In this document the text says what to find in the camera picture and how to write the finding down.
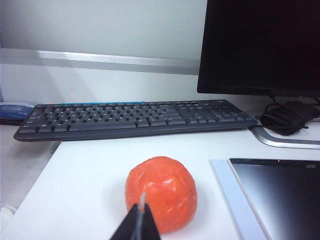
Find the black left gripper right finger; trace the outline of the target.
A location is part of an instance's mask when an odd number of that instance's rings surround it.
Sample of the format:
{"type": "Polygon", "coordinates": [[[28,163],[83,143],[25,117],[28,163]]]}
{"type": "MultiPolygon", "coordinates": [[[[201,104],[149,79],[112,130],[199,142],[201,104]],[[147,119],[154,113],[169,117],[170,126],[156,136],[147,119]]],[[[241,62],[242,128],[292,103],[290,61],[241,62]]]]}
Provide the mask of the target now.
{"type": "Polygon", "coordinates": [[[146,193],[141,195],[142,206],[142,223],[141,223],[141,239],[142,240],[160,240],[160,234],[152,215],[150,206],[146,202],[146,193]]]}

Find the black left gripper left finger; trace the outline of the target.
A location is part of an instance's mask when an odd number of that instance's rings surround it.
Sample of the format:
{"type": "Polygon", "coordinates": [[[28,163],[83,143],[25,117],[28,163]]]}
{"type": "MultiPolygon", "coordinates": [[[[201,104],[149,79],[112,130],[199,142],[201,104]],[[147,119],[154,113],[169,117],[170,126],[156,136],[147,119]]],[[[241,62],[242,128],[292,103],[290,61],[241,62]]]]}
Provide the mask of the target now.
{"type": "Polygon", "coordinates": [[[140,205],[135,203],[118,226],[110,240],[137,240],[140,205]]]}

